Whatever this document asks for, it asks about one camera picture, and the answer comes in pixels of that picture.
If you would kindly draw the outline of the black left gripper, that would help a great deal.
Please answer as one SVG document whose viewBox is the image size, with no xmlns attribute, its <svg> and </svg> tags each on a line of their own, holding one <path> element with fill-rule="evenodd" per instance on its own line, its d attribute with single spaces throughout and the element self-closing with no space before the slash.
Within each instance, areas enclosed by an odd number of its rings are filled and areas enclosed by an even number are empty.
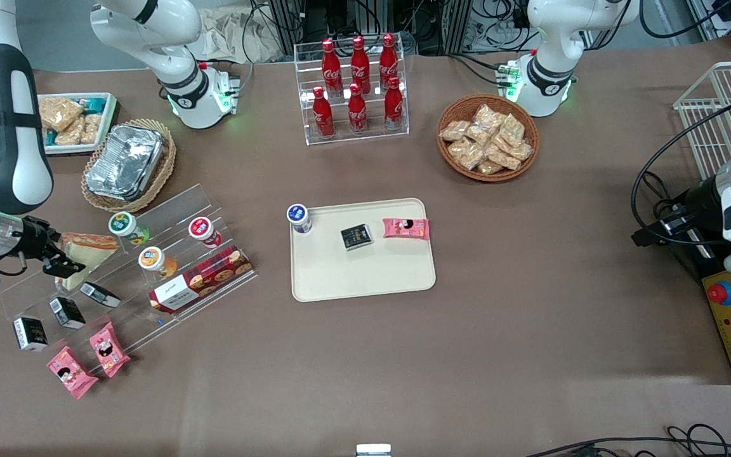
<svg viewBox="0 0 731 457">
<path fill-rule="evenodd" d="M 639 228 L 631 235 L 635 246 L 667 246 L 665 238 L 670 234 L 691 230 L 702 232 L 705 238 L 723 238 L 723 210 L 715 176 L 684 191 L 680 195 L 680 204 L 659 206 L 656 209 L 658 225 Z"/>
</svg>

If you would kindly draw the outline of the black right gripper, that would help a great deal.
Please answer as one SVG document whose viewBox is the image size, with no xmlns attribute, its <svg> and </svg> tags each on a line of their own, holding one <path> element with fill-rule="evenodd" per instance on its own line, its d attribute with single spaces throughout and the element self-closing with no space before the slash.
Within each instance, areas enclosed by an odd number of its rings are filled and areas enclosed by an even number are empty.
<svg viewBox="0 0 731 457">
<path fill-rule="evenodd" d="M 83 263 L 71 260 L 64 252 L 47 252 L 47 245 L 58 245 L 62 236 L 48 221 L 33 216 L 26 216 L 21 221 L 16 251 L 26 260 L 42 258 L 44 274 L 74 275 L 85 269 Z"/>
</svg>

